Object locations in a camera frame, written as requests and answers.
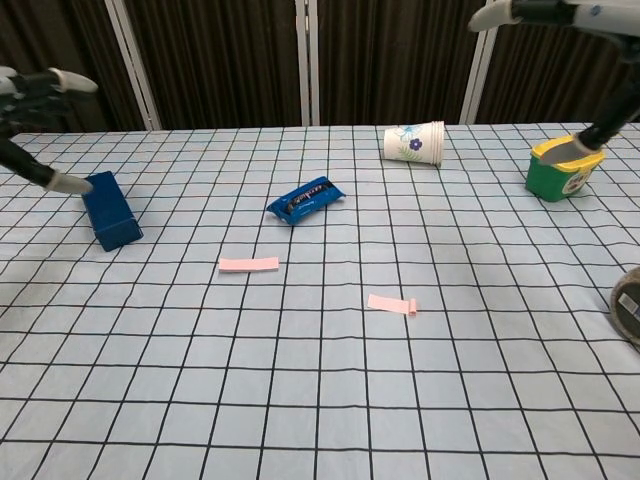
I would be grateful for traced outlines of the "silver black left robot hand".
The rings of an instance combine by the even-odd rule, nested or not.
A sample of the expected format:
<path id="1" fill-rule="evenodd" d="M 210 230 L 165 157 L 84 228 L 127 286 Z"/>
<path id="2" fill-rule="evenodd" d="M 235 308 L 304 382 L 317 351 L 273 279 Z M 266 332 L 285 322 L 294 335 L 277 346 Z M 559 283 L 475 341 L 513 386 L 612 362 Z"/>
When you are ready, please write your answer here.
<path id="1" fill-rule="evenodd" d="M 19 126 L 44 127 L 69 111 L 73 101 L 89 99 L 98 85 L 78 73 L 49 68 L 39 73 L 21 74 L 1 68 L 1 165 L 21 178 L 48 191 L 87 194 L 92 184 L 40 163 L 31 153 L 11 140 Z"/>

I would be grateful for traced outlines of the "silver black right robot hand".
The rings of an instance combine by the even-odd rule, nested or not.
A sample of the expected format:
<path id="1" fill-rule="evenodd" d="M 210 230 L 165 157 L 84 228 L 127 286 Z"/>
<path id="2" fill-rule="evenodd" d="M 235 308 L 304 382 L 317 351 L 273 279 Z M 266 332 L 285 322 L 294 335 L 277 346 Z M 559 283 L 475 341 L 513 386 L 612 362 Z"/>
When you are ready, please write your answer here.
<path id="1" fill-rule="evenodd" d="M 572 27 L 609 39 L 622 60 L 639 71 L 639 3 L 637 1 L 495 1 L 477 10 L 468 28 L 481 32 L 518 23 Z M 639 116 L 639 81 L 621 87 L 585 130 L 543 153 L 539 163 L 557 165 L 599 152 Z"/>

